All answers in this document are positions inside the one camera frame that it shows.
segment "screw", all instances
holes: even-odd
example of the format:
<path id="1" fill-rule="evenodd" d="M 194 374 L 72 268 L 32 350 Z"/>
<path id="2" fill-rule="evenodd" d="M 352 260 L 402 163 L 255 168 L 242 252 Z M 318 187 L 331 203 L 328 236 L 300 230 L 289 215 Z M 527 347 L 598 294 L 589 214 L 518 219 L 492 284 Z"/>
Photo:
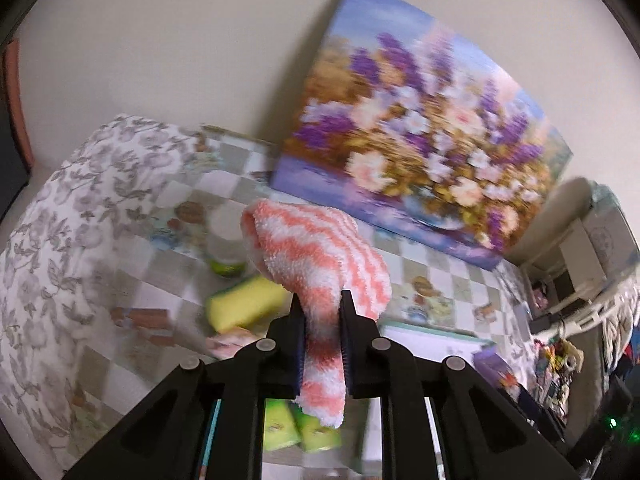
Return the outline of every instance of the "screw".
<path id="1" fill-rule="evenodd" d="M 447 357 L 445 364 L 452 370 L 456 371 L 464 370 L 466 366 L 465 360 L 462 357 L 458 357 L 457 355 Z"/>
<path id="2" fill-rule="evenodd" d="M 255 344 L 255 347 L 262 352 L 269 352 L 276 348 L 276 342 L 273 339 L 265 337 Z"/>
<path id="3" fill-rule="evenodd" d="M 386 337 L 377 337 L 371 342 L 371 346 L 376 350 L 389 350 L 391 348 L 391 341 Z"/>
<path id="4" fill-rule="evenodd" d="M 200 359 L 195 355 L 190 355 L 180 361 L 180 368 L 183 370 L 195 370 L 198 366 L 200 366 Z"/>

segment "pink cloth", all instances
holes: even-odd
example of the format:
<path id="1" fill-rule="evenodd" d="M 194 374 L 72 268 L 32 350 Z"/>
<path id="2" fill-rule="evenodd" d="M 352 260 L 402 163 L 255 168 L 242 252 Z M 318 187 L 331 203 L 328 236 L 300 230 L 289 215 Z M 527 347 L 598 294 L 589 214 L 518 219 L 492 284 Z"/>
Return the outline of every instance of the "pink cloth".
<path id="1" fill-rule="evenodd" d="M 382 257 L 358 234 L 353 218 L 330 207 L 263 199 L 241 220 L 250 257 L 261 273 L 300 298 L 306 317 L 303 412 L 337 428 L 344 415 L 340 355 L 340 292 L 351 291 L 356 312 L 377 319 L 391 298 Z"/>

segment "flower painting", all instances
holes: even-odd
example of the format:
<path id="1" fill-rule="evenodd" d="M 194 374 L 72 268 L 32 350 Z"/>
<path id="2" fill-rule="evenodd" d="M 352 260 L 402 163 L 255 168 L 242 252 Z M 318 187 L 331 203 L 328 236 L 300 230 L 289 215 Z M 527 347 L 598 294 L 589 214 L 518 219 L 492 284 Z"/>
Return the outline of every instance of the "flower painting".
<path id="1" fill-rule="evenodd" d="M 492 269 L 570 157 L 469 40 L 401 0 L 342 0 L 271 185 Z"/>

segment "floral fabric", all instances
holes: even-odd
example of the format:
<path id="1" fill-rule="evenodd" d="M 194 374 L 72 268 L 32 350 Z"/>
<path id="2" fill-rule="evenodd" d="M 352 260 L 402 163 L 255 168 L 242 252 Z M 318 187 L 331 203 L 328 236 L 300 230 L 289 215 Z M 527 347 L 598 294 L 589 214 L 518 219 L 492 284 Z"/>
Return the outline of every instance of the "floral fabric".
<path id="1" fill-rule="evenodd" d="M 148 214 L 166 173 L 198 165 L 199 140 L 117 117 L 50 177 L 0 255 L 0 398 L 54 453 L 72 431 L 84 343 L 116 301 L 117 240 Z"/>

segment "purple flowers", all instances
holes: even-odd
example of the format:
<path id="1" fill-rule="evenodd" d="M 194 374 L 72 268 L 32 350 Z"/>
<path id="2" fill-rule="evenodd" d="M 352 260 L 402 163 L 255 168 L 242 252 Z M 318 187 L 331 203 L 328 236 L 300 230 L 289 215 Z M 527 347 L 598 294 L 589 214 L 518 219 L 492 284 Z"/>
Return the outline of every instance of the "purple flowers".
<path id="1" fill-rule="evenodd" d="M 369 57 L 366 48 L 359 48 L 351 56 L 351 70 L 363 76 L 373 86 L 380 84 L 380 69 L 376 62 Z"/>
<path id="2" fill-rule="evenodd" d="M 540 146 L 539 144 L 519 144 L 509 155 L 503 158 L 502 162 L 508 164 L 524 164 L 540 158 L 544 151 L 544 146 Z"/>
<path id="3" fill-rule="evenodd" d="M 315 108 L 320 111 L 318 117 L 313 117 L 316 122 L 303 124 L 293 134 L 307 147 L 316 150 L 325 148 L 328 134 L 343 134 L 355 128 L 353 121 L 347 115 L 346 108 L 331 106 L 331 103 L 316 105 Z"/>
<path id="4" fill-rule="evenodd" d="M 482 92 L 482 97 L 480 98 L 480 107 L 485 112 L 489 112 L 491 114 L 498 113 L 498 89 L 495 86 L 495 82 L 493 79 L 489 79 L 484 84 L 484 90 Z"/>
<path id="5" fill-rule="evenodd" d="M 494 250 L 501 253 L 504 250 L 504 239 L 502 237 L 502 213 L 498 208 L 489 209 L 486 214 L 486 226 Z"/>
<path id="6" fill-rule="evenodd" d="M 447 155 L 447 158 L 454 166 L 460 166 L 466 163 L 466 155 L 463 155 L 463 153 L 451 152 L 449 155 Z"/>
<path id="7" fill-rule="evenodd" d="M 422 93 L 422 79 L 411 53 L 388 32 L 379 34 L 378 41 L 383 47 L 382 54 L 385 59 L 400 72 L 404 73 L 404 84 Z"/>
<path id="8" fill-rule="evenodd" d="M 500 131 L 502 137 L 497 144 L 515 144 L 519 142 L 527 126 L 529 126 L 529 118 L 526 113 L 518 112 L 503 126 Z"/>
<path id="9" fill-rule="evenodd" d="M 415 146 L 422 156 L 427 156 L 433 151 L 429 139 L 426 136 L 404 134 L 404 140 L 412 146 Z"/>
<path id="10" fill-rule="evenodd" d="M 429 54 L 431 67 L 438 73 L 442 81 L 451 84 L 453 81 L 453 47 L 450 42 L 441 39 Z"/>
<path id="11" fill-rule="evenodd" d="M 308 148 L 321 150 L 326 147 L 326 133 L 317 124 L 304 124 L 293 136 L 302 140 Z"/>

